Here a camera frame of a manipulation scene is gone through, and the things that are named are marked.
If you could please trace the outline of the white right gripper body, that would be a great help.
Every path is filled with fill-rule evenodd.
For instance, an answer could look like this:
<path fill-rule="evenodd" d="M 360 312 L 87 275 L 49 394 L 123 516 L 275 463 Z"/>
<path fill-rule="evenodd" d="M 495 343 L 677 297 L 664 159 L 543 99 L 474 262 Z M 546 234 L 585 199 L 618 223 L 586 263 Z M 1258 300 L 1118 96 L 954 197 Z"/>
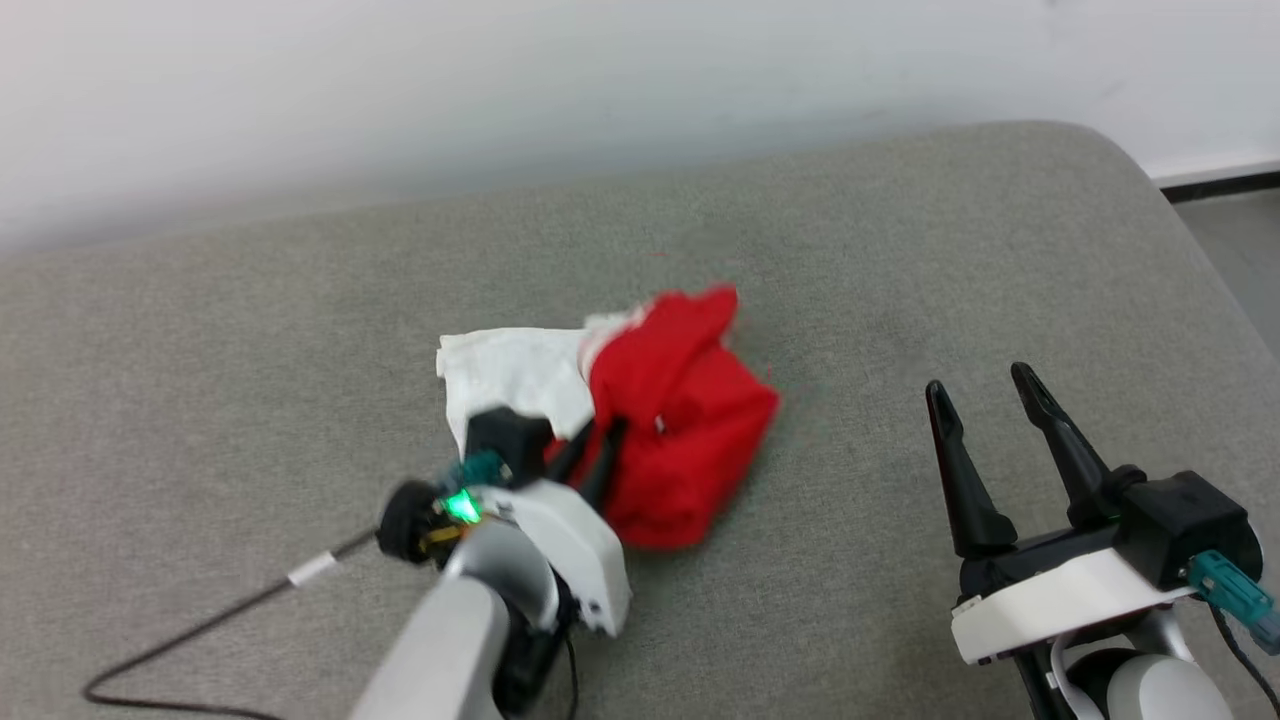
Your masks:
<path fill-rule="evenodd" d="M 1115 548 L 1117 525 L 982 544 L 954 530 L 963 560 L 951 633 L 965 664 L 983 664 L 1069 632 L 1105 625 L 1192 593 L 1160 589 Z"/>

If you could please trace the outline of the grey fabric sofa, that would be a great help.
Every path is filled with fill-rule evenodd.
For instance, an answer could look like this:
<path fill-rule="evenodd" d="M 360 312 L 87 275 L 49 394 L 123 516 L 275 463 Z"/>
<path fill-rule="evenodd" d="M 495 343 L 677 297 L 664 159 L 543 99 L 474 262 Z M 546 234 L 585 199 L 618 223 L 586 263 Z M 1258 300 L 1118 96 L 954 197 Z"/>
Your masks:
<path fill-rule="evenodd" d="M 579 720 L 1018 720 L 950 633 L 940 379 L 1021 536 L 1066 498 L 1009 368 L 1111 464 L 1249 510 L 1280 587 L 1280 361 L 1112 141 L 973 126 L 691 170 L 0 260 L 0 720 L 374 523 L 454 443 L 442 334 L 579 325 L 730 282 L 780 411 L 689 553 L 579 633 Z"/>

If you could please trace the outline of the dark wall baseboard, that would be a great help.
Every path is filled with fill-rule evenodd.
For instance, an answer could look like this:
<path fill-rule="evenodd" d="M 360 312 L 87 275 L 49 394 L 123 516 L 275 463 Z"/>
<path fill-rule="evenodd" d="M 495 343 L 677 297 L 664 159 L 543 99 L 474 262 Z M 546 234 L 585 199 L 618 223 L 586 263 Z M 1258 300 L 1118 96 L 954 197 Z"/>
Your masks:
<path fill-rule="evenodd" d="M 1160 192 L 1170 204 L 1176 205 L 1270 190 L 1280 190 L 1280 170 L 1175 184 L 1161 188 Z"/>

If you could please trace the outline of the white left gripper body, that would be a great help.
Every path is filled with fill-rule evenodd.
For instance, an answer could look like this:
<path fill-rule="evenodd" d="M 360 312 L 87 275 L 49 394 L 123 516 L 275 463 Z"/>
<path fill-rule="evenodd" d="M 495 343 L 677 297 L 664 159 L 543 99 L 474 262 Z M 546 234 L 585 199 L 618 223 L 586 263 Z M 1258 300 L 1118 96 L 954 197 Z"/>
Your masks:
<path fill-rule="evenodd" d="M 547 479 L 518 489 L 488 487 L 484 509 L 513 521 L 532 542 L 570 588 L 588 628 L 621 634 L 632 598 L 623 546 L 575 488 Z"/>

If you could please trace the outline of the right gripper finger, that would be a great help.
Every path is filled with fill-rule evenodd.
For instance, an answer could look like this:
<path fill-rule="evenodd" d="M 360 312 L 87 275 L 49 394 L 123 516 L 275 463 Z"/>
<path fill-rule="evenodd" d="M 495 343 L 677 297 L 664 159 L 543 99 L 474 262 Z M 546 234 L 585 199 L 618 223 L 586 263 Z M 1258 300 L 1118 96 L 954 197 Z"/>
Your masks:
<path fill-rule="evenodd" d="M 978 560 L 1012 551 L 1018 532 L 989 497 L 964 443 L 964 424 L 941 380 L 925 387 L 940 482 L 955 553 Z"/>
<path fill-rule="evenodd" d="M 1066 491 L 1074 529 L 1101 527 L 1119 515 L 1108 488 L 1111 468 L 1027 363 L 1012 363 L 1012 383 L 1029 420 L 1044 437 Z"/>

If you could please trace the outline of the red and white garment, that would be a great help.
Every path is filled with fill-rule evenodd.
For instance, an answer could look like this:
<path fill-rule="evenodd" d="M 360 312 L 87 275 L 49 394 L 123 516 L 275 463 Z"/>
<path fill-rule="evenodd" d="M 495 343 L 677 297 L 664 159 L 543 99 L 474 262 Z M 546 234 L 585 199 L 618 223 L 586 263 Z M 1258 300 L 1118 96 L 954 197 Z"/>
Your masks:
<path fill-rule="evenodd" d="M 594 432 L 579 486 L 611 419 L 628 429 L 604 507 L 622 543 L 676 551 L 700 543 L 749 474 L 780 405 L 733 352 L 739 291 L 668 291 L 571 329 L 511 327 L 444 334 L 436 375 L 460 454 L 468 419 L 507 406 L 544 416 L 558 445 Z"/>

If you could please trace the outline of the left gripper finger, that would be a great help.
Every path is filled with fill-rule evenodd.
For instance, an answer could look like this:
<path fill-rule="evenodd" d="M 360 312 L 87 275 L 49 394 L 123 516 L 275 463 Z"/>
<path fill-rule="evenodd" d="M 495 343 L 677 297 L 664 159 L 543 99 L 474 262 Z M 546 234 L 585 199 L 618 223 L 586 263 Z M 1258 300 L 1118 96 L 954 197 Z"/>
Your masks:
<path fill-rule="evenodd" d="M 558 445 L 547 462 L 545 478 L 554 483 L 570 484 L 580 462 L 586 455 L 594 432 L 593 424 L 585 424 L 577 434 Z"/>
<path fill-rule="evenodd" d="M 580 496 L 591 509 L 604 509 L 607 505 L 627 429 L 628 420 L 625 416 L 611 419 L 596 456 L 579 484 Z"/>

